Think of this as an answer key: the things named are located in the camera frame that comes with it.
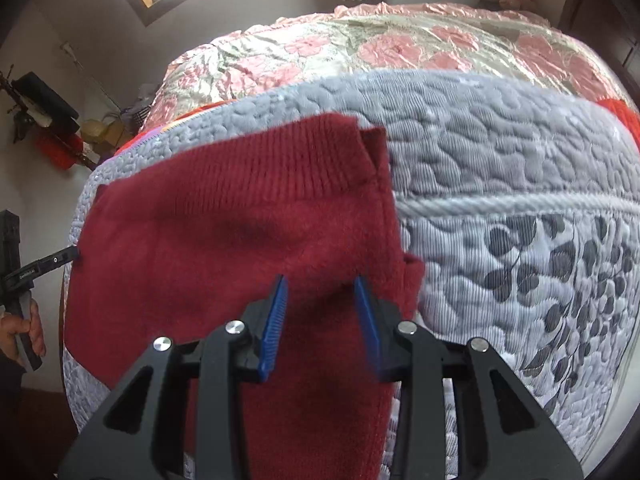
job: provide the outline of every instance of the brown floor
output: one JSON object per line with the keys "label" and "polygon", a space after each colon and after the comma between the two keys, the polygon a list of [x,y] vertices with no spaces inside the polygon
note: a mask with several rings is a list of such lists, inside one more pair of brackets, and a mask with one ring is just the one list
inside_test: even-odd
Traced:
{"label": "brown floor", "polygon": [[25,448],[46,474],[60,462],[78,436],[65,394],[23,390],[18,406],[18,426]]}

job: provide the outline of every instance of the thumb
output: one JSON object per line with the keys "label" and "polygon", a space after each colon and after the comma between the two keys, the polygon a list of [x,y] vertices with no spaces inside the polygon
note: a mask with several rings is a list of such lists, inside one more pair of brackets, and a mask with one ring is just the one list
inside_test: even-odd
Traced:
{"label": "thumb", "polygon": [[0,330],[2,332],[14,334],[24,334],[29,331],[31,323],[18,316],[4,316],[0,319]]}

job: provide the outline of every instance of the mattress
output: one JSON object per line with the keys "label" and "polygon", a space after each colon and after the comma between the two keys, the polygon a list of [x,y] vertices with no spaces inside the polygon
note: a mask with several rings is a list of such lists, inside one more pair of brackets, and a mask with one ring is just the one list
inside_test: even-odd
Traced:
{"label": "mattress", "polygon": [[[79,199],[71,243],[100,184],[198,145],[324,111],[386,127],[402,248],[427,269],[416,320],[446,340],[487,338],[587,464],[636,342],[640,153],[612,114],[584,99],[430,70],[272,89],[160,128],[101,165]],[[67,267],[67,284],[69,275]],[[108,391],[66,349],[63,371],[81,428]],[[458,448],[449,387],[446,400],[452,477]]]}
{"label": "mattress", "polygon": [[511,77],[594,102],[622,99],[635,108],[593,50],[535,14],[379,4],[281,18],[189,50],[169,65],[142,131],[211,103],[380,68]]}

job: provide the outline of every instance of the silver screw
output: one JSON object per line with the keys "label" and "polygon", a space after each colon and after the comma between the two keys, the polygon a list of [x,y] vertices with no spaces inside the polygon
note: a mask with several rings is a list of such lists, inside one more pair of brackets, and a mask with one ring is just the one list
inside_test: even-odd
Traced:
{"label": "silver screw", "polygon": [[471,348],[476,352],[486,352],[489,349],[489,343],[486,339],[475,337],[471,340]]}
{"label": "silver screw", "polygon": [[239,319],[229,321],[225,326],[225,330],[229,334],[241,334],[242,331],[244,330],[244,323]]}
{"label": "silver screw", "polygon": [[415,334],[418,332],[418,326],[413,321],[401,321],[398,323],[398,332],[401,334]]}
{"label": "silver screw", "polygon": [[154,349],[159,352],[164,352],[169,348],[171,348],[171,340],[166,336],[159,337],[154,341]]}

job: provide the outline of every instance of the red fabric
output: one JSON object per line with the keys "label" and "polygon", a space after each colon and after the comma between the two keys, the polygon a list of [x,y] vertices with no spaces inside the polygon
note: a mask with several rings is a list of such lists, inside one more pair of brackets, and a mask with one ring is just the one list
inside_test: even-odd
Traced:
{"label": "red fabric", "polygon": [[332,114],[176,155],[101,187],[79,249],[65,343],[111,387],[157,336],[202,338],[286,275],[275,370],[242,388],[252,474],[377,478],[392,392],[367,371],[353,280],[410,316],[424,272],[402,254],[383,129]]}
{"label": "red fabric", "polygon": [[613,113],[626,126],[640,149],[640,117],[638,117],[638,114],[620,99],[603,99],[598,101],[598,104]]}

